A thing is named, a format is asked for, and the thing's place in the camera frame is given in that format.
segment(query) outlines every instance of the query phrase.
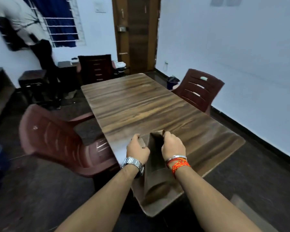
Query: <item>white shirt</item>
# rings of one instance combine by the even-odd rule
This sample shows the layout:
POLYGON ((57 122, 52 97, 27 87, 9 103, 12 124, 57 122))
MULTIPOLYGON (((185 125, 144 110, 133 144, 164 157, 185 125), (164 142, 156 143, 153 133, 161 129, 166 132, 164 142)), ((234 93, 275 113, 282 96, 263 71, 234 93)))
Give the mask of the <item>white shirt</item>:
POLYGON ((36 21, 37 17, 23 0, 0 0, 0 17, 10 21, 12 28, 27 45, 35 44, 29 37, 31 34, 35 35, 38 40, 47 40, 41 25, 39 23, 31 24, 36 21))

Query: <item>wristwatch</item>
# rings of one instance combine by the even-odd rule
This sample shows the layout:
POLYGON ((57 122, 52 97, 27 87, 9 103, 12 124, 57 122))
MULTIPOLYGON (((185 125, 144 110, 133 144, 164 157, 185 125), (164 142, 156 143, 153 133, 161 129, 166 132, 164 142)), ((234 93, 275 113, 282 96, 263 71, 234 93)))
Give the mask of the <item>wristwatch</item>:
POLYGON ((139 173, 136 175, 135 178, 138 178, 140 176, 143 175, 144 173, 144 166, 142 165, 142 163, 140 161, 138 161, 137 159, 135 158, 132 158, 132 157, 127 157, 124 162, 122 163, 122 167, 125 167, 127 164, 133 164, 135 165, 138 169, 139 169, 139 173))

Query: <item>person's hand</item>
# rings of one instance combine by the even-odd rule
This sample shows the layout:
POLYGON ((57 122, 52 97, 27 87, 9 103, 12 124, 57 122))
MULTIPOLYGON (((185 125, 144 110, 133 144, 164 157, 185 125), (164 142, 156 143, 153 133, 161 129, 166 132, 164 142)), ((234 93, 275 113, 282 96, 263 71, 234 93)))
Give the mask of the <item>person's hand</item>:
POLYGON ((149 157, 150 150, 148 147, 141 147, 138 138, 139 134, 134 134, 131 142, 127 146, 127 157, 132 157, 137 159, 144 165, 149 157))
POLYGON ((186 156, 186 148, 178 137, 176 137, 174 134, 171 134, 169 131, 166 131, 163 137, 164 144, 161 148, 161 152, 165 161, 168 158, 176 155, 186 156))

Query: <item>orange thread bracelet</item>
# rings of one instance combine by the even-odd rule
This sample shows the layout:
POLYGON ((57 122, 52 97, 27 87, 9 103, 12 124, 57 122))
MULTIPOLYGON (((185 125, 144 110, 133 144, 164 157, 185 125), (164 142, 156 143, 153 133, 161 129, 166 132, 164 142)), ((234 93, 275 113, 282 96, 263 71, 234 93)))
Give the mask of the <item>orange thread bracelet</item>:
POLYGON ((188 167, 191 167, 191 166, 189 165, 189 163, 188 163, 187 160, 180 160, 180 161, 178 161, 178 162, 177 162, 176 164, 174 164, 173 167, 172 167, 172 173, 173 173, 174 177, 175 177, 175 172, 176 172, 176 170, 177 170, 179 167, 182 167, 182 166, 188 166, 188 167))
POLYGON ((178 161, 178 160, 186 160, 186 159, 185 158, 181 158, 181 157, 171 159, 171 160, 169 160, 169 162, 167 162, 166 166, 168 166, 171 162, 178 161))

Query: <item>wooden door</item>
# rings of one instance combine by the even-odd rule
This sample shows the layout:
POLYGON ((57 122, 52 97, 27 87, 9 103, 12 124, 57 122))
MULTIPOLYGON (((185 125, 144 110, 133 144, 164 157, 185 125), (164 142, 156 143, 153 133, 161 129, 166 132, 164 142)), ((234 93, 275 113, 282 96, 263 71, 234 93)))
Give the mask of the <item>wooden door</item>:
POLYGON ((127 74, 153 70, 160 0, 112 1, 118 61, 127 64, 127 74))

